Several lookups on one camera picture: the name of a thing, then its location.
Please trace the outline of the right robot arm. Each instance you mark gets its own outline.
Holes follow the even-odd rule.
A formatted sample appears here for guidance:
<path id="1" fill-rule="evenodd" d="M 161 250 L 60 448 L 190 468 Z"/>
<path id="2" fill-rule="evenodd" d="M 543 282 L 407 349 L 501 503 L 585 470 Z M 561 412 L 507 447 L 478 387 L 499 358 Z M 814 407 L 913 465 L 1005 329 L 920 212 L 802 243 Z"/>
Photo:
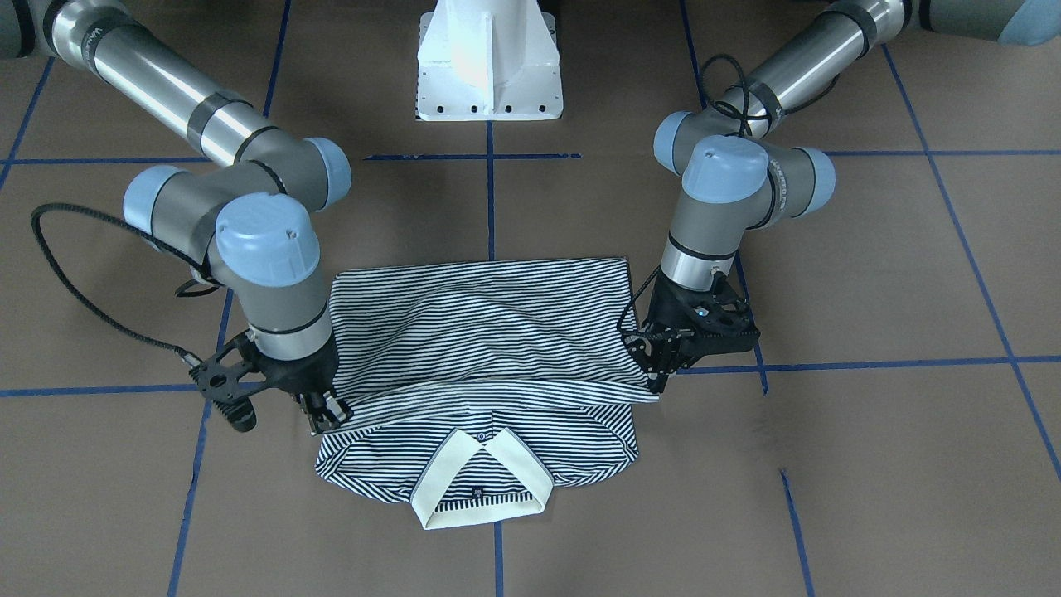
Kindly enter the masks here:
<path id="1" fill-rule="evenodd" d="M 44 236 L 45 214 L 75 212 L 143 238 L 189 265 L 191 284 L 230 289 L 249 326 L 208 357 L 139 332 L 133 339 L 178 355 L 234 431 L 253 431 L 251 398 L 268 389 L 291 396 L 314 434 L 337 431 L 350 409 L 333 386 L 340 356 L 311 216 L 347 196 L 345 153 L 273 124 L 120 1 L 4 1 L 2 57 L 37 54 L 102 80 L 216 165 L 202 174 L 149 166 L 125 190 L 121 218 L 68 203 L 35 209 L 31 231 L 60 283 L 103 316 L 60 269 Z"/>

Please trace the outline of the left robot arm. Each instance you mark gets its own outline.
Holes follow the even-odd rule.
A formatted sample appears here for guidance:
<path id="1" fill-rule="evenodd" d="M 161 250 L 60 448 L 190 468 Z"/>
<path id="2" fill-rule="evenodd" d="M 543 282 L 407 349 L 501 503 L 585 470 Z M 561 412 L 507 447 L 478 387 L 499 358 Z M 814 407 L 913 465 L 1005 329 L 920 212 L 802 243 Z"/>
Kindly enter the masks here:
<path id="1" fill-rule="evenodd" d="M 849 65 L 910 23 L 1003 45 L 1037 46 L 1059 34 L 1057 1 L 835 1 L 773 56 L 699 113 L 668 115 L 653 137 L 656 160 L 680 196 L 659 267 L 648 277 L 644 322 L 623 343 L 661 393 L 667 377 L 705 356 L 754 349 L 759 331 L 729 274 L 746 231 L 802 218 L 825 206 L 836 169 L 817 148 L 780 148 L 767 133 L 817 102 Z"/>

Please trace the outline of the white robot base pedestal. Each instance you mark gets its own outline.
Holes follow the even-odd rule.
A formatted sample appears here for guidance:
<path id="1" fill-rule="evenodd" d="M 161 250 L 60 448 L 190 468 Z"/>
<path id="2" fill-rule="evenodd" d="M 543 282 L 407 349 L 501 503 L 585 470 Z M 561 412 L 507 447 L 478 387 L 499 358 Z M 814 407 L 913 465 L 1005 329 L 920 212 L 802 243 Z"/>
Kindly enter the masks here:
<path id="1" fill-rule="evenodd" d="M 556 19 L 538 1 L 438 1 L 419 19 L 414 113 L 428 122 L 564 113 Z"/>

